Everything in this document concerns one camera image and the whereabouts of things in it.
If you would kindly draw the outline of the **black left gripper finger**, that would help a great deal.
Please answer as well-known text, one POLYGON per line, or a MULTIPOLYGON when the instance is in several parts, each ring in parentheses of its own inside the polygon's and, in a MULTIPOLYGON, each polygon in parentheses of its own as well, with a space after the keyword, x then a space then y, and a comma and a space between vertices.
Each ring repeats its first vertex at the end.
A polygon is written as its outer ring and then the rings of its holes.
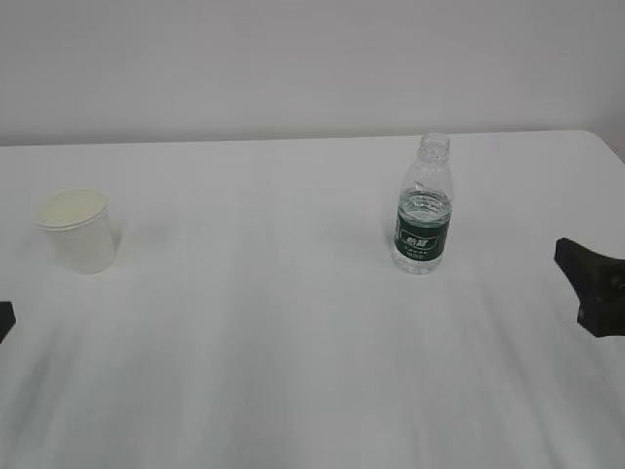
POLYGON ((3 342, 16 324, 13 304, 10 301, 0 302, 0 342, 3 342))

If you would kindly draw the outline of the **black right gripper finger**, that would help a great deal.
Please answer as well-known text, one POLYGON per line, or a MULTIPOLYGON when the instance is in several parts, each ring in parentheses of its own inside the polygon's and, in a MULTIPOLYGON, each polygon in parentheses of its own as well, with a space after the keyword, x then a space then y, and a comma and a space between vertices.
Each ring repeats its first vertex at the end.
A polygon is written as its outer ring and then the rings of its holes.
POLYGON ((578 300, 577 323, 594 337, 624 336, 624 260, 562 237, 554 260, 578 300))

